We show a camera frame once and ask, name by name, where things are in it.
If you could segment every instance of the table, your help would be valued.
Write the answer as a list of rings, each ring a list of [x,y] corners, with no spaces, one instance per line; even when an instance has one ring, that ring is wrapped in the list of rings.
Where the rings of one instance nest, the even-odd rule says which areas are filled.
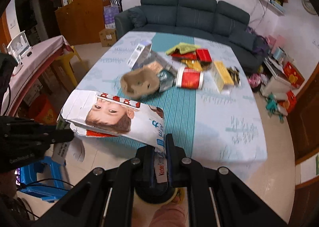
[[[23,66],[21,70],[10,79],[11,99],[7,115],[15,115],[28,90],[45,69],[48,68],[58,56],[63,54],[63,48],[72,51],[69,43],[62,35],[50,38],[32,47],[32,54],[22,59]],[[3,114],[7,108],[8,102],[9,91],[4,94],[1,114]]]
[[[127,60],[138,43],[152,40],[152,49],[167,61],[165,51],[179,42],[207,48],[214,60],[240,70],[241,86],[230,95],[221,95],[209,72],[204,73],[201,90],[177,87],[142,98],[140,101],[164,110],[165,132],[172,133],[177,146],[203,166],[227,166],[242,180],[247,179],[267,159],[264,130],[255,98],[245,74],[229,46],[194,37],[128,32],[113,45],[77,86],[81,90],[107,92],[125,97],[120,78],[130,71]],[[101,142],[115,142],[137,149],[143,144],[123,137],[107,137]]]
[[[287,93],[290,90],[295,89],[291,83],[287,80],[285,74],[278,70],[268,60],[264,60],[264,64],[270,73],[268,73],[269,81],[267,85],[262,85],[260,92],[264,97],[268,97],[271,93]]]

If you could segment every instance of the floor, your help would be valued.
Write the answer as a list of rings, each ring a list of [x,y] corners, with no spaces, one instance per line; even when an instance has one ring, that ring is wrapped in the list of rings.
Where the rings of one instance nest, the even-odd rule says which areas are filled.
[[[89,68],[108,50],[102,47],[101,43],[78,45],[75,48]],[[85,75],[85,71],[76,60],[72,60],[71,63],[75,68],[77,79],[80,80]],[[68,93],[60,89],[50,97],[50,100],[56,109],[59,109],[67,97]],[[263,122],[268,159],[246,181],[246,184],[282,219],[289,222],[295,190],[295,162],[289,126],[286,120],[281,124],[278,117],[268,116],[265,100],[260,94],[255,94],[255,99]],[[119,149],[112,144],[84,142],[84,146],[86,155],[82,163],[75,161],[69,154],[66,158],[66,172],[73,185],[96,167],[111,169],[135,155],[135,151],[131,149],[123,147]],[[52,206],[41,199],[18,193],[20,197],[28,201],[33,212],[38,216]],[[183,206],[187,212],[187,199],[184,200]],[[133,217],[141,221],[139,226],[148,226],[158,207],[146,205],[141,200],[134,199],[133,208]]]

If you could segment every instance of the yellow box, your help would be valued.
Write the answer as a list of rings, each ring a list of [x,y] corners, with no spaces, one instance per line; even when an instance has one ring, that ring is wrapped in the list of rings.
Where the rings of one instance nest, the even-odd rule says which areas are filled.
[[[220,93],[230,94],[234,81],[222,61],[213,61],[211,73]]]

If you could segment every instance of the pile of snacks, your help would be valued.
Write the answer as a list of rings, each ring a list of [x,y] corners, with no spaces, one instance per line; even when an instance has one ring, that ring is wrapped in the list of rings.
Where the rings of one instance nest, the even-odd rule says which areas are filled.
[[[138,44],[127,62],[132,71],[121,78],[124,94],[137,99],[163,92],[174,85],[201,89],[204,73],[212,75],[220,93],[229,94],[234,85],[240,85],[239,70],[226,68],[221,61],[213,61],[208,49],[179,43],[165,53],[167,57],[154,52],[151,42]]]

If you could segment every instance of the blue stool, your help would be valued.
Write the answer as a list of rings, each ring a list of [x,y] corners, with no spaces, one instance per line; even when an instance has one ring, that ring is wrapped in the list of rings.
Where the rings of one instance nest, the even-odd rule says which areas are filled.
[[[37,173],[43,173],[46,164],[50,166],[52,178],[62,180],[60,171],[61,165],[54,162],[51,157],[46,156],[43,160],[20,168],[20,182],[27,185],[37,181]],[[39,197],[43,201],[48,201],[50,203],[53,203],[55,200],[59,200],[68,192],[65,190],[44,186],[42,183],[36,183],[35,185],[37,186],[21,189],[20,192]],[[65,189],[63,182],[57,180],[54,180],[54,187]]]

